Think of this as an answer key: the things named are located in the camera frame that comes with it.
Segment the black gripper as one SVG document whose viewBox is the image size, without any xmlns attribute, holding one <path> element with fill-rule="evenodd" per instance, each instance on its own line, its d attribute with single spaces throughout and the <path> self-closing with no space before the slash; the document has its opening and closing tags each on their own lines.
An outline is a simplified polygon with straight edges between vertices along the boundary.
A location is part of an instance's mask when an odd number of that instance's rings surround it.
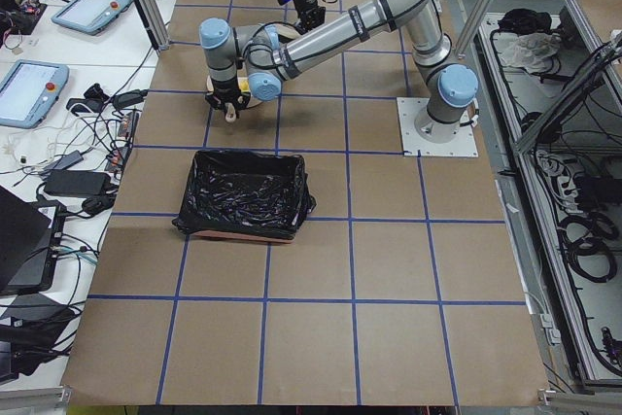
<svg viewBox="0 0 622 415">
<path fill-rule="evenodd" d="M 240 113 L 249 105 L 249 93 L 242 93 L 238 79 L 225 81 L 212 80 L 207 82 L 205 100 L 214 111 L 227 115 L 227 106 L 232 105 L 235 109 L 235 117 L 240 118 Z"/>
<path fill-rule="evenodd" d="M 297 23 L 294 28 L 297 31 L 310 31 L 325 23 L 326 8 L 318 4 L 318 0 L 277 0 L 283 6 L 293 1 L 297 12 Z"/>
</svg>

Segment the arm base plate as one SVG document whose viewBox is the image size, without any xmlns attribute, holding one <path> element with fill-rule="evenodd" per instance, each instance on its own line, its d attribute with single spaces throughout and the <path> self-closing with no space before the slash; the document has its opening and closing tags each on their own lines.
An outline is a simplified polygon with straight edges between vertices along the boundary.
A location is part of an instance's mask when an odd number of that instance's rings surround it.
<svg viewBox="0 0 622 415">
<path fill-rule="evenodd" d="M 402 153 L 421 157 L 478 157 L 471 118 L 464 111 L 455 123 L 439 123 L 428 114 L 428 98 L 398 97 Z"/>
</svg>

